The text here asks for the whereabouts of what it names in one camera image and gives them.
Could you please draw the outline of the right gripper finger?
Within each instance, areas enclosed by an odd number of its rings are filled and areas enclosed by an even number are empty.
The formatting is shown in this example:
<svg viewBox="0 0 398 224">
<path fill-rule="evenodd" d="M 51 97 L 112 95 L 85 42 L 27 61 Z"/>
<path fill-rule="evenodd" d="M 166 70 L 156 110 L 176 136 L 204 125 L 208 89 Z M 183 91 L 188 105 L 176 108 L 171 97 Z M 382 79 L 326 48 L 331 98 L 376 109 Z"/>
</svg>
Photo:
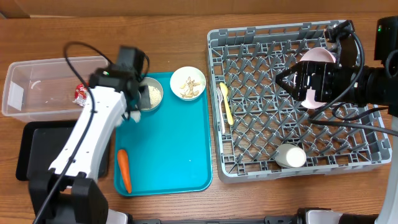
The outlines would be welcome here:
<svg viewBox="0 0 398 224">
<path fill-rule="evenodd" d="M 291 86 L 283 81 L 276 81 L 276 84 L 278 84 L 283 90 L 285 90 L 294 100 L 300 101 L 300 89 L 298 87 L 296 87 L 295 85 Z"/>
<path fill-rule="evenodd" d="M 296 77 L 300 77 L 301 76 L 301 64 L 300 63 L 296 63 L 292 67 L 290 67 L 290 68 L 284 70 L 283 72 L 280 72 L 279 74 L 277 74 L 275 76 L 275 82 L 276 83 L 282 83 L 282 80 L 285 77 L 288 77 L 288 76 L 291 76 L 291 75 L 295 75 Z"/>
</svg>

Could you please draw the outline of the red snack wrapper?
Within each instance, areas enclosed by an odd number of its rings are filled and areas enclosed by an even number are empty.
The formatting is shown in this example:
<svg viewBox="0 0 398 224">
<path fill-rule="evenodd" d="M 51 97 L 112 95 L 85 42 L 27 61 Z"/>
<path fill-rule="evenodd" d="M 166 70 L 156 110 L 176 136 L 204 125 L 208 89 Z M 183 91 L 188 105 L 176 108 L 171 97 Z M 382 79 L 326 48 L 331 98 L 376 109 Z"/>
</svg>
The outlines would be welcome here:
<svg viewBox="0 0 398 224">
<path fill-rule="evenodd" d="M 75 88 L 74 103 L 80 106 L 84 106 L 87 99 L 88 90 L 85 88 L 84 84 L 79 84 Z"/>
</svg>

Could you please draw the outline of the white plastic cup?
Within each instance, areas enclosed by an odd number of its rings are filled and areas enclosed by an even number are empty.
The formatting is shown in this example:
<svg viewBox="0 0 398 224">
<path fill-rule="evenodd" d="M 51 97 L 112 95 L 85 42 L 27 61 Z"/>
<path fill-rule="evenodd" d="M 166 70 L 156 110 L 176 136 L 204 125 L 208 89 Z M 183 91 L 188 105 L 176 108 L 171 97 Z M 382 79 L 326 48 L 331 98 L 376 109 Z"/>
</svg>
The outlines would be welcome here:
<svg viewBox="0 0 398 224">
<path fill-rule="evenodd" d="M 305 151 L 292 144 L 281 144 L 277 148 L 275 157 L 276 163 L 281 167 L 298 168 L 302 167 L 307 160 Z"/>
</svg>

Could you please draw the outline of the yellow plastic spoon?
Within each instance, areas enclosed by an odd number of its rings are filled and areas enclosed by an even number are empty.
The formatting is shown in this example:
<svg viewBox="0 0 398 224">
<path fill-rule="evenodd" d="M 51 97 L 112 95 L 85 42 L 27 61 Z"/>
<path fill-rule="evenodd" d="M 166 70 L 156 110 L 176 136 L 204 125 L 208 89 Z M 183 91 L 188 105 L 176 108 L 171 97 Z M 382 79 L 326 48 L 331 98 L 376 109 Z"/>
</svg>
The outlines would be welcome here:
<svg viewBox="0 0 398 224">
<path fill-rule="evenodd" d="M 225 111 L 226 111 L 226 117 L 228 120 L 228 124 L 230 126 L 232 126 L 234 124 L 234 120 L 233 120 L 231 108 L 230 108 L 229 102 L 228 102 L 228 87 L 226 86 L 225 83 L 223 83 L 223 82 L 220 83 L 220 90 L 221 90 L 221 94 L 223 95 L 224 107 L 225 107 Z"/>
</svg>

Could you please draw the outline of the white plastic fork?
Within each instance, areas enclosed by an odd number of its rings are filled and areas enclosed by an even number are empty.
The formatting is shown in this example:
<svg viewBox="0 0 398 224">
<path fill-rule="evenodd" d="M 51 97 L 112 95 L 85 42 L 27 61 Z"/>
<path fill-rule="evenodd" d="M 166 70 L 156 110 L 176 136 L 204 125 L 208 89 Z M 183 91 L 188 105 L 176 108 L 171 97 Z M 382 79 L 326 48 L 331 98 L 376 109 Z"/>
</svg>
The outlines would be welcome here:
<svg viewBox="0 0 398 224">
<path fill-rule="evenodd" d="M 223 112 L 222 112 L 222 102 L 223 102 L 223 95 L 221 92 L 220 87 L 216 89 L 217 92 L 217 99 L 218 99 L 218 109 L 219 109 L 219 114 L 220 114 L 220 122 L 221 122 L 221 133 L 225 134 L 225 123 L 224 123 L 224 117 L 223 117 Z"/>
</svg>

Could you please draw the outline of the white napkin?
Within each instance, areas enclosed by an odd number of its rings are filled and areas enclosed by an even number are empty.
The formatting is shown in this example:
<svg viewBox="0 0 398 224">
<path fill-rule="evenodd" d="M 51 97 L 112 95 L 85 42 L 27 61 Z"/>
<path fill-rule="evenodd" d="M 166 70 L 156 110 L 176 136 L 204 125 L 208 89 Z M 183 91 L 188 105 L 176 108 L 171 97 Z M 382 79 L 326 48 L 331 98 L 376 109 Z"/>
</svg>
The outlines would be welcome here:
<svg viewBox="0 0 398 224">
<path fill-rule="evenodd" d="M 134 121 L 138 123 L 141 120 L 141 112 L 140 111 L 131 111 L 125 112 L 121 115 L 120 119 L 116 123 L 116 127 L 122 125 L 124 121 Z"/>
</svg>

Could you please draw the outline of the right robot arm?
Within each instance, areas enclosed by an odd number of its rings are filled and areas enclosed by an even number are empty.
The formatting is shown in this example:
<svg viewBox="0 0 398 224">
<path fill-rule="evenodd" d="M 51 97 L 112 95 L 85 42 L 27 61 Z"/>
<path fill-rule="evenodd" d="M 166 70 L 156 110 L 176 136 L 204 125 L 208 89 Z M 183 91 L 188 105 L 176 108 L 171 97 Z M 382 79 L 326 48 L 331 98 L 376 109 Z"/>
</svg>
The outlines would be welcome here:
<svg viewBox="0 0 398 224">
<path fill-rule="evenodd" d="M 316 62 L 313 60 L 297 63 L 278 74 L 276 83 L 297 101 L 303 101 L 307 90 L 313 89 L 315 100 L 324 105 L 309 117 L 309 122 L 324 126 L 357 128 L 394 137 L 391 169 L 386 197 L 378 215 L 359 216 L 344 213 L 340 223 L 397 223 L 397 17 L 385 17 L 377 22 L 375 60 L 382 63 L 381 68 L 365 66 L 363 45 L 354 31 L 351 21 L 344 21 L 334 28 L 324 30 L 330 43 L 340 44 L 352 37 L 354 45 L 347 51 L 352 58 L 359 57 L 359 65 L 340 65 L 338 62 Z M 339 118 L 337 122 L 321 121 L 316 117 L 334 103 L 342 106 L 354 103 L 359 106 L 375 104 L 377 110 L 387 109 L 392 116 L 392 128 L 386 129 L 365 124 L 357 124 L 370 112 L 366 111 L 352 118 Z"/>
</svg>

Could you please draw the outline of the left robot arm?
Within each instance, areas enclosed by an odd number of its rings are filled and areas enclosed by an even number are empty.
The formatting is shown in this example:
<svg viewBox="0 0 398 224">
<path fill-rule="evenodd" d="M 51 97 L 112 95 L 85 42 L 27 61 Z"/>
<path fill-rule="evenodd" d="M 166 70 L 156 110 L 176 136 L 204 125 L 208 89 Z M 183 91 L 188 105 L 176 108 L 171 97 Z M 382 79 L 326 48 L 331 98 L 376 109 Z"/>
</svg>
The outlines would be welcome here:
<svg viewBox="0 0 398 224">
<path fill-rule="evenodd" d="M 75 194 L 96 185 L 113 129 L 131 112 L 138 112 L 142 103 L 150 102 L 149 95 L 140 91 L 143 79 L 136 69 L 99 68 L 83 83 L 88 99 L 66 145 L 48 171 L 39 172 L 29 181 L 34 223 L 55 218 L 52 205 L 61 190 L 70 186 Z"/>
</svg>

